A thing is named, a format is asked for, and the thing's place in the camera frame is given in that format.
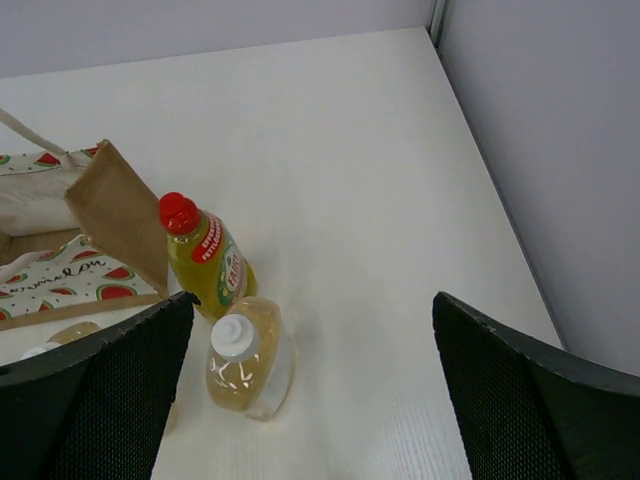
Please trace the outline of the amber bottle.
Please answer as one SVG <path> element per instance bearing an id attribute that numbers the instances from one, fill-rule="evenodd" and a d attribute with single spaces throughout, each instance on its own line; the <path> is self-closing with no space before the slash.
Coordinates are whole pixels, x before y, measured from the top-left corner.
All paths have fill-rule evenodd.
<path id="1" fill-rule="evenodd" d="M 100 330 L 101 327 L 94 322 L 86 321 L 76 323 L 57 332 L 56 334 L 51 336 L 45 343 L 32 347 L 29 350 L 25 351 L 20 359 L 26 360 L 28 358 L 32 358 L 34 356 L 56 349 L 60 346 L 77 341 Z"/>
<path id="2" fill-rule="evenodd" d="M 212 327 L 206 366 L 209 395 L 225 410 L 267 421 L 286 399 L 295 358 L 279 306 L 245 297 Z"/>

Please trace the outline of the yellow bottle with red cap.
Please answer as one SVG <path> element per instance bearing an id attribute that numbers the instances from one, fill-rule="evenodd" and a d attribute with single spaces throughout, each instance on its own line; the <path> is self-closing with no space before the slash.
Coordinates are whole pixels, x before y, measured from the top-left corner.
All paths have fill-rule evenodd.
<path id="1" fill-rule="evenodd" d="M 214 323 L 257 293 L 254 271 L 219 217 L 178 192 L 163 195 L 158 209 L 171 269 L 204 318 Z"/>

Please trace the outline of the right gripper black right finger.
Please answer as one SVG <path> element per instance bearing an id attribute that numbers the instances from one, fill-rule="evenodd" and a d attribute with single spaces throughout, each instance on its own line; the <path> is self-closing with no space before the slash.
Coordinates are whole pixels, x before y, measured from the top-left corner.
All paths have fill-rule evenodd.
<path id="1" fill-rule="evenodd" d="M 639 379 L 508 327 L 454 296 L 433 329 L 475 479 L 636 479 Z"/>

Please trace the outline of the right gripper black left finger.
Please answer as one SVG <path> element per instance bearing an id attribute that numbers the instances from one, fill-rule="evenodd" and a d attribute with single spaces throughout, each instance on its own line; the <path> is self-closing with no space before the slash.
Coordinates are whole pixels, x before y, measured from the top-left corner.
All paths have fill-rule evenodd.
<path id="1" fill-rule="evenodd" d="M 2 366 L 2 478 L 150 478 L 198 303 L 180 292 Z"/>

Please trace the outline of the burlap watermelon canvas bag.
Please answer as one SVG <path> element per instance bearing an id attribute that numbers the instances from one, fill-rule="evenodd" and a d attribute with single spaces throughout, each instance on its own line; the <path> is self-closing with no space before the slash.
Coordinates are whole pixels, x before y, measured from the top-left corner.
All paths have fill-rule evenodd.
<path id="1" fill-rule="evenodd" d="M 1 158 L 1 328 L 154 304 L 168 295 L 156 195 L 108 140 Z"/>

